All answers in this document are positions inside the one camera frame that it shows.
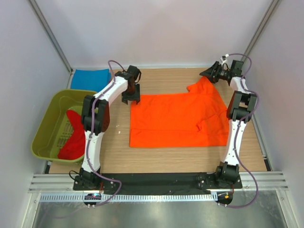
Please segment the orange t shirt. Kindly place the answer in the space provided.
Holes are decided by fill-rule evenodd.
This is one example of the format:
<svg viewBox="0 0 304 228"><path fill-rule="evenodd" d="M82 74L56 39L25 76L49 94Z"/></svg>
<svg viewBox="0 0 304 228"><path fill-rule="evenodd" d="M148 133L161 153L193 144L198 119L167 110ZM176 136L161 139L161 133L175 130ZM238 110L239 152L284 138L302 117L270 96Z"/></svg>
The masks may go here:
<svg viewBox="0 0 304 228"><path fill-rule="evenodd" d="M215 86L205 77L186 93L142 95L130 109L133 148L226 146L228 118Z"/></svg>

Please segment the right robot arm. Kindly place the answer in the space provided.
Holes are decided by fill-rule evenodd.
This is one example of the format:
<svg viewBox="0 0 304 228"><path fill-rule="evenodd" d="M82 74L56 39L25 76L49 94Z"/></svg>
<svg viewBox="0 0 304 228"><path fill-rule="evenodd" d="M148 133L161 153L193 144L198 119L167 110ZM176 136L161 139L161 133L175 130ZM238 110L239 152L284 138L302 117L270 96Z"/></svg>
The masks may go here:
<svg viewBox="0 0 304 228"><path fill-rule="evenodd" d="M240 183L239 153L242 137L258 102L258 96L246 85L242 74L243 64L243 61L233 60L231 66L228 66L227 58L223 56L220 61L200 73L212 83L225 80L234 90L226 113L229 124L226 153L213 174L213 182L219 188L229 188Z"/></svg>

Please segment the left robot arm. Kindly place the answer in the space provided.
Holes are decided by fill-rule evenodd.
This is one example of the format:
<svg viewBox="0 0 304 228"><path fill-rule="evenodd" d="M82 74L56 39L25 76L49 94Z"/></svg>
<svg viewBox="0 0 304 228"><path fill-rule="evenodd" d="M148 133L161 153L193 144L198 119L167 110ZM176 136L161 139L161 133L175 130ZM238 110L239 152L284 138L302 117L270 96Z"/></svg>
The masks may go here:
<svg viewBox="0 0 304 228"><path fill-rule="evenodd" d="M85 155L74 180L74 190L97 190L103 178L100 174L101 142L110 124L110 105L119 96L122 102L140 102L141 71L130 65L127 70L114 74L109 84L95 95L87 95L83 101L81 123L85 130Z"/></svg>

